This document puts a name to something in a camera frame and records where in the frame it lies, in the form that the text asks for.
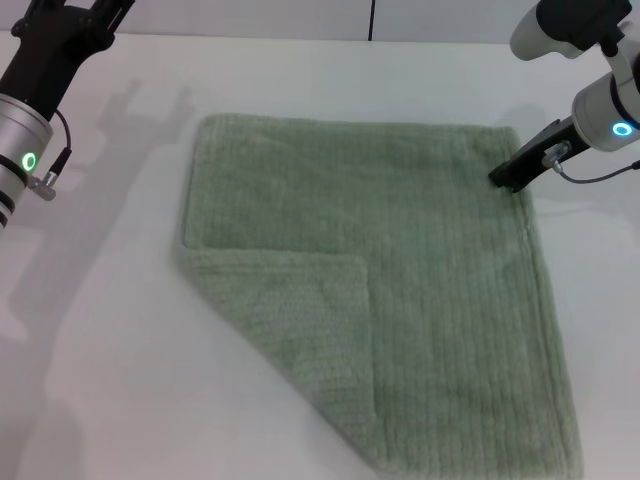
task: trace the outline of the white wall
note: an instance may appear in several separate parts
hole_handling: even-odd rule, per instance
[[[0,29],[29,0],[0,0]],[[71,4],[89,5],[91,0]],[[507,43],[536,0],[377,0],[375,39]],[[122,31],[365,40],[371,0],[138,0]]]

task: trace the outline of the green led ring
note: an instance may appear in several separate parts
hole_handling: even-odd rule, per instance
[[[35,153],[27,153],[22,157],[22,168],[29,173],[32,172],[38,164],[38,157]]]

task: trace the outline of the towel fold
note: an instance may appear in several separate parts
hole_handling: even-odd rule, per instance
[[[197,139],[183,253],[202,291],[380,471],[577,478],[510,129],[242,115]]]

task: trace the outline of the green towel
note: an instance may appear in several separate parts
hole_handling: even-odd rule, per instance
[[[510,129],[241,115],[199,133],[182,232],[221,313],[379,471],[576,478],[580,443]]]

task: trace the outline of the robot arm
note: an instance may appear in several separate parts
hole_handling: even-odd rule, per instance
[[[640,43],[619,26],[630,12],[628,0],[541,0],[525,16],[511,38],[518,58],[550,52],[576,58],[598,43],[612,71],[578,93],[571,117],[553,122],[490,173],[498,187],[519,192],[551,168],[573,181],[562,162],[589,148],[614,152],[640,139]]]
[[[111,47],[135,0],[97,0],[90,9],[66,0],[32,0],[11,33],[20,48],[0,79],[0,233],[27,187],[52,199],[71,154],[65,149],[45,180],[34,178],[53,130],[49,124],[82,63]]]

